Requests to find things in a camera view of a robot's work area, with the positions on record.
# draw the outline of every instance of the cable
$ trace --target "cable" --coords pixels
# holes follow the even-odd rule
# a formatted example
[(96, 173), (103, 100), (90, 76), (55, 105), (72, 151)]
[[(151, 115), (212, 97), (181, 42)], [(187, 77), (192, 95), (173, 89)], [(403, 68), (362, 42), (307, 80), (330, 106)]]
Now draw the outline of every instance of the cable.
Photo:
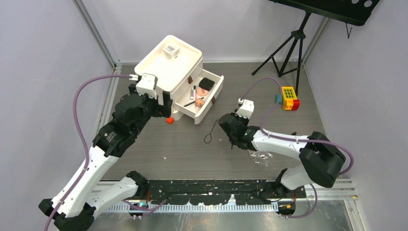
[(105, 75), (105, 76), (99, 76), (99, 77), (92, 78), (92, 79), (86, 81), (76, 91), (75, 96), (74, 96), (74, 102), (72, 104), (72, 112), (74, 114), (75, 127), (77, 128), (76, 130), (78, 131), (79, 137), (81, 138), (81, 141), (82, 141), (82, 145), (84, 146), (84, 149), (85, 149), (85, 164), (84, 164), (83, 170), (81, 171), (81, 173), (79, 174), (77, 179), (74, 181), (74, 183), (71, 185), (71, 187), (66, 191), (66, 193), (61, 197), (60, 201), (57, 203), (54, 210), (51, 212), (50, 216), (47, 219), (47, 222), (45, 223), (44, 231), (48, 231), (48, 227), (50, 226), (52, 218), (54, 217), (55, 213), (58, 211), (60, 206), (64, 203), (65, 199), (72, 192), (72, 190), (75, 188), (75, 186), (82, 179), (82, 177), (84, 176), (84, 174), (87, 171), (88, 166), (89, 166), (89, 149), (88, 149), (88, 146), (87, 146), (87, 142), (85, 141), (84, 135), (82, 134), (81, 127), (79, 126), (77, 108), (76, 108), (79, 94), (81, 93), (82, 89), (84, 89), (84, 87), (86, 87), (89, 83), (92, 83), (94, 81), (97, 81), (97, 80), (100, 80), (100, 79), (105, 79), (105, 78), (130, 78), (130, 77), (131, 76), (129, 76), (129, 75)]
[[(140, 218), (149, 216), (149, 215), (152, 214), (155, 210), (157, 210), (157, 209), (160, 208), (162, 205), (164, 205), (164, 204), (166, 203), (166, 201), (167, 201), (167, 200), (162, 201), (158, 206), (156, 206), (156, 207), (150, 209), (150, 212), (149, 212), (149, 213), (140, 216)], [(137, 210), (139, 210), (139, 211), (147, 211), (147, 210), (141, 210), (140, 207), (135, 206), (134, 204), (132, 204), (132, 203), (129, 202), (129, 201), (122, 200), (122, 202), (125, 202), (126, 204), (130, 205), (131, 207), (133, 207), (133, 208), (135, 208), (135, 209), (137, 209)], [(96, 230), (111, 230), (113, 227), (116, 227), (116, 226), (122, 224), (123, 222), (125, 222), (125, 221), (127, 221), (127, 220), (129, 220), (129, 219), (134, 219), (134, 218), (133, 218), (133, 217), (128, 217), (128, 218), (125, 218), (125, 219), (123, 219), (123, 220), (117, 222), (116, 224), (112, 225), (112, 226), (109, 227), (109, 228), (106, 228), (106, 229), (96, 229)]]
[(276, 200), (276, 201), (269, 201), (269, 202), (278, 202), (278, 201), (280, 201), (280, 200), (282, 200), (283, 199), (283, 197), (281, 197), (281, 198), (279, 198), (278, 200)]
[[(241, 97), (241, 99), (245, 99), (246, 95), (252, 90), (252, 88), (254, 88), (254, 86), (255, 86), (256, 84), (258, 84), (260, 81), (265, 80), (265, 79), (271, 79), (271, 80), (275, 81), (275, 82), (279, 85), (279, 93), (282, 94), (282, 91), (281, 91), (281, 90), (282, 90), (282, 85), (280, 84), (280, 82), (278, 82), (278, 80), (276, 80), (275, 78), (266, 77), (266, 78), (262, 78), (262, 79), (258, 80), (257, 82), (255, 82), (255, 83), (248, 89), (248, 91)], [(351, 154), (351, 152), (350, 152), (348, 149), (346, 149), (345, 147), (343, 147), (342, 145), (339, 145), (339, 144), (334, 143), (334, 142), (331, 142), (331, 141), (322, 141), (322, 140), (303, 140), (303, 139), (296, 140), (296, 139), (292, 139), (292, 138), (286, 138), (286, 137), (281, 137), (281, 136), (277, 136), (277, 135), (273, 135), (273, 134), (267, 133), (267, 132), (264, 130), (264, 128), (263, 128), (263, 124), (264, 124), (266, 118), (269, 116), (269, 114), (275, 109), (275, 107), (276, 107), (278, 104), (279, 104), (279, 101), (277, 101), (277, 102), (275, 103), (275, 105), (273, 105), (273, 107), (268, 111), (268, 113), (267, 113), (267, 114), (264, 116), (264, 118), (261, 120), (261, 123), (260, 123), (259, 127), (260, 127), (260, 130), (261, 130), (262, 133), (264, 133), (264, 134), (267, 135), (268, 137), (272, 137), (272, 138), (276, 138), (276, 139), (280, 139), (280, 140), (284, 140), (284, 141), (306, 142), (306, 143), (307, 143), (307, 142), (322, 143), (322, 144), (329, 144), (329, 145), (335, 146), (335, 147), (337, 147), (337, 148), (340, 148), (340, 149), (342, 149), (343, 151), (345, 151), (345, 152), (347, 153), (347, 155), (348, 155), (348, 157), (349, 157), (349, 159), (350, 159), (350, 164), (348, 165), (348, 167), (347, 167), (345, 170), (343, 170), (343, 171), (340, 172), (340, 175), (342, 175), (342, 174), (347, 173), (348, 171), (350, 171), (350, 169), (351, 169), (351, 168), (353, 167), (353, 165), (354, 165), (354, 157), (353, 157), (353, 155)]]
[[(215, 126), (217, 125), (217, 121), (218, 121), (218, 118), (215, 120), (214, 125), (213, 125), (213, 128), (211, 129), (211, 132), (213, 132)], [(213, 136), (211, 135), (211, 132), (208, 133), (208, 134), (204, 137), (204, 143), (211, 143), (211, 140), (213, 139)], [(208, 142), (205, 141), (205, 139), (207, 138), (207, 136), (210, 136), (210, 141), (208, 141)]]
[(288, 216), (288, 218), (305, 218), (309, 216), (310, 214), (312, 214), (313, 211), (315, 211), (316, 206), (318, 204), (318, 192), (316, 191), (316, 188), (313, 186), (313, 184), (310, 184), (310, 186), (312, 186), (313, 192), (315, 193), (315, 204), (313, 205), (312, 209), (306, 214), (299, 215), (299, 216)]

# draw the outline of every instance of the green block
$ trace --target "green block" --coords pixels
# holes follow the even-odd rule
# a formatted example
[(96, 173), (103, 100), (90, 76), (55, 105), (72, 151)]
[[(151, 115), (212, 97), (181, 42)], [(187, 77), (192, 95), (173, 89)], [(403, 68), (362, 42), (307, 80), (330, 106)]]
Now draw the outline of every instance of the green block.
[(279, 93), (276, 95), (276, 102), (277, 101), (279, 101), (279, 104), (282, 104), (282, 97), (280, 96)]

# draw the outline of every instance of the open drawer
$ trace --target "open drawer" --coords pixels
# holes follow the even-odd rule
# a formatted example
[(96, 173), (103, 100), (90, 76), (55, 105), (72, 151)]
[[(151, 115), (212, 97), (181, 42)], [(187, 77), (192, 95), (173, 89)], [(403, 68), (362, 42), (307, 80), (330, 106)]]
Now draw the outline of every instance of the open drawer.
[(196, 107), (195, 103), (187, 107), (184, 107), (184, 105), (193, 102), (193, 100), (190, 100), (191, 88), (188, 88), (187, 91), (185, 91), (174, 104), (174, 109), (180, 111), (183, 114), (188, 115), (191, 118), (194, 118), (195, 124), (199, 124), (204, 118), (204, 116), (207, 114), (208, 110), (210, 110), (210, 107), (213, 105), (212, 99), (213, 98), (216, 99), (218, 97), (222, 89), (222, 84), (224, 82), (224, 76), (217, 76), (211, 72), (202, 70), (198, 77), (195, 78), (194, 81), (191, 83), (191, 87), (195, 85), (198, 87), (198, 84), (203, 78), (207, 78), (214, 81), (214, 86), (209, 91), (209, 93), (206, 96), (204, 96), (203, 100), (205, 101), (205, 104), (201, 108), (198, 106)]

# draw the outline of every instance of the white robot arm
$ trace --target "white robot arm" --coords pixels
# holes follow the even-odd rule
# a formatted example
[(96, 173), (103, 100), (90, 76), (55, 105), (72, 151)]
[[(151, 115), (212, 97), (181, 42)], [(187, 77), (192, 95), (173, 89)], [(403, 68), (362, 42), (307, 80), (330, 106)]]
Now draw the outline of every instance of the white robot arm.
[[(115, 106), (113, 120), (99, 130), (89, 150), (86, 172), (53, 216), (55, 226), (61, 231), (85, 231), (107, 208), (123, 199), (142, 196), (148, 190), (146, 178), (132, 171), (115, 185), (99, 193), (92, 193), (106, 171), (135, 142), (151, 117), (171, 116), (170, 93), (164, 91), (163, 105), (158, 103), (156, 76), (143, 74), (137, 79), (131, 79), (138, 83), (129, 86), (130, 93), (124, 95)], [(46, 216), (51, 215), (84, 168), (85, 161), (54, 198), (41, 201), (39, 208)]]
[(329, 141), (323, 134), (313, 132), (310, 136), (292, 136), (247, 126), (254, 111), (254, 102), (239, 99), (238, 106), (234, 113), (226, 114), (218, 120), (232, 145), (245, 150), (286, 155), (302, 163), (295, 168), (282, 170), (275, 181), (275, 192), (279, 196), (285, 197), (296, 188), (310, 183), (326, 188), (333, 186), (345, 162), (345, 156), (333, 146), (313, 143), (313, 140)]

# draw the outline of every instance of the yellow toy block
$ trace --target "yellow toy block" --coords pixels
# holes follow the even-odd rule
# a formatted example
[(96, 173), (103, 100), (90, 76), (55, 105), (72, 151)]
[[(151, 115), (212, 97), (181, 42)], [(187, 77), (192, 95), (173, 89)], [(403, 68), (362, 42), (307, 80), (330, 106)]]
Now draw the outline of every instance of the yellow toy block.
[(296, 97), (293, 87), (282, 87), (283, 109), (295, 111), (299, 107), (299, 100)]

